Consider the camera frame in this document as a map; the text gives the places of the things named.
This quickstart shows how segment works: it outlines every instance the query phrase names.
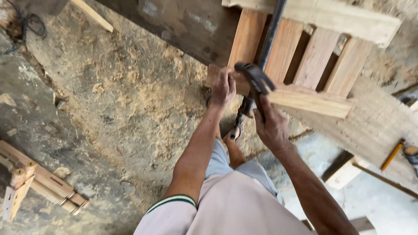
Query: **man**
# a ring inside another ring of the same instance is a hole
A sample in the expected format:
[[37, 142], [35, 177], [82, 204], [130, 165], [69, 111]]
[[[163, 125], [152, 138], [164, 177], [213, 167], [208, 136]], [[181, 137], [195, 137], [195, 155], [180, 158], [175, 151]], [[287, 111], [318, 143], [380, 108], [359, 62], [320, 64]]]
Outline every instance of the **man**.
[[[135, 235], [151, 234], [311, 234], [276, 198], [276, 190], [256, 161], [246, 162], [229, 136], [220, 142], [219, 122], [235, 96], [233, 70], [221, 69], [212, 85], [208, 110], [177, 161], [173, 180], [142, 218]], [[358, 234], [322, 183], [288, 140], [288, 123], [261, 97], [265, 123], [254, 109], [257, 134], [283, 164], [303, 211], [318, 234]]]

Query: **pencil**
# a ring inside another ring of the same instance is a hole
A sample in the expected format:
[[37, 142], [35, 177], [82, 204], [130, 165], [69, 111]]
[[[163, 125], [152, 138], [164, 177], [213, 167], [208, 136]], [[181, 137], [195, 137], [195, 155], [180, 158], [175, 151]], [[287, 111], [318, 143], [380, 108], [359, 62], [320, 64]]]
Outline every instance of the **pencil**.
[[405, 139], [401, 139], [399, 145], [395, 148], [395, 150], [392, 152], [390, 157], [387, 159], [385, 164], [383, 164], [381, 170], [382, 172], [386, 169], [386, 167], [389, 165], [389, 163], [393, 160], [393, 158], [396, 156], [396, 154], [399, 152], [400, 148], [403, 146], [403, 143], [405, 143]]

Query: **shorts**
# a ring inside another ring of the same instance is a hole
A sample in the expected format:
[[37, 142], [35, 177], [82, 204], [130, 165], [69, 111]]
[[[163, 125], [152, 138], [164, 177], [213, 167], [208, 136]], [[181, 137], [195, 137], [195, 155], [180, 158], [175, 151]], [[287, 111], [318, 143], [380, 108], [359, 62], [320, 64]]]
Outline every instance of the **shorts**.
[[[220, 140], [215, 139], [215, 145], [213, 147], [208, 168], [206, 169], [205, 179], [208, 179], [212, 175], [225, 175], [232, 171], [234, 170], [229, 166], [229, 157], [225, 147], [222, 145]], [[248, 161], [237, 167], [236, 171], [259, 181], [267, 191], [277, 197], [277, 199], [279, 199], [279, 201], [283, 204], [282, 196], [279, 194], [279, 191], [274, 186], [274, 183], [271, 181], [267, 172], [258, 161]]]

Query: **black metal pipe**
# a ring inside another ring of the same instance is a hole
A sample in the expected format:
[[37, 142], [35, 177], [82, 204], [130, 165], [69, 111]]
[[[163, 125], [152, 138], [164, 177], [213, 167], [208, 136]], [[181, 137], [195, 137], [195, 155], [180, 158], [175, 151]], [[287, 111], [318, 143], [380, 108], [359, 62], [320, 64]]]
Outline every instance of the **black metal pipe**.
[[274, 8], [271, 16], [270, 25], [268, 26], [267, 35], [265, 37], [263, 49], [261, 50], [260, 59], [258, 60], [258, 66], [264, 71], [267, 66], [268, 57], [270, 56], [271, 48], [273, 46], [274, 38], [276, 37], [277, 30], [279, 29], [280, 21], [283, 16], [287, 0], [277, 0], [276, 7]]

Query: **electrical wire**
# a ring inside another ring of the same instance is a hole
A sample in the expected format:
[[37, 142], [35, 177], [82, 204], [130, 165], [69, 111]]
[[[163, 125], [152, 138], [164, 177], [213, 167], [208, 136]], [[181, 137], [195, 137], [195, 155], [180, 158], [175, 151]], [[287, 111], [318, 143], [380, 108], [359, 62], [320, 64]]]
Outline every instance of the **electrical wire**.
[[[26, 42], [26, 32], [27, 32], [27, 29], [29, 28], [34, 34], [36, 34], [36, 35], [38, 35], [38, 36], [40, 36], [40, 37], [43, 37], [43, 36], [45, 36], [46, 35], [46, 26], [45, 26], [45, 24], [42, 22], [42, 20], [41, 20], [41, 18], [39, 17], [39, 16], [37, 16], [37, 15], [35, 15], [35, 14], [30, 14], [30, 15], [27, 15], [27, 16], [25, 16], [25, 17], [23, 17], [22, 16], [22, 13], [20, 12], [20, 10], [19, 10], [19, 8], [17, 8], [13, 3], [11, 3], [9, 0], [6, 0], [6, 1], [8, 1], [11, 5], [12, 5], [12, 7], [15, 9], [15, 11], [16, 11], [16, 14], [18, 15], [18, 19], [19, 19], [19, 21], [20, 21], [20, 26], [21, 26], [21, 28], [22, 28], [22, 38], [21, 38], [21, 40], [20, 40], [20, 43], [18, 43], [17, 44], [17, 46], [15, 46], [15, 47], [13, 47], [13, 48], [10, 48], [10, 49], [8, 49], [8, 50], [6, 50], [6, 51], [4, 51], [4, 52], [2, 52], [1, 54], [2, 55], [8, 55], [8, 54], [10, 54], [10, 53], [13, 53], [13, 52], [15, 52], [15, 51], [17, 51], [22, 45], [24, 45], [25, 44], [25, 42]], [[38, 31], [36, 31], [36, 30], [34, 30], [30, 25], [29, 25], [29, 22], [31, 22], [31, 21], [33, 21], [33, 22], [36, 22], [36, 23], [38, 23], [40, 26], [41, 26], [41, 28], [38, 30]]]

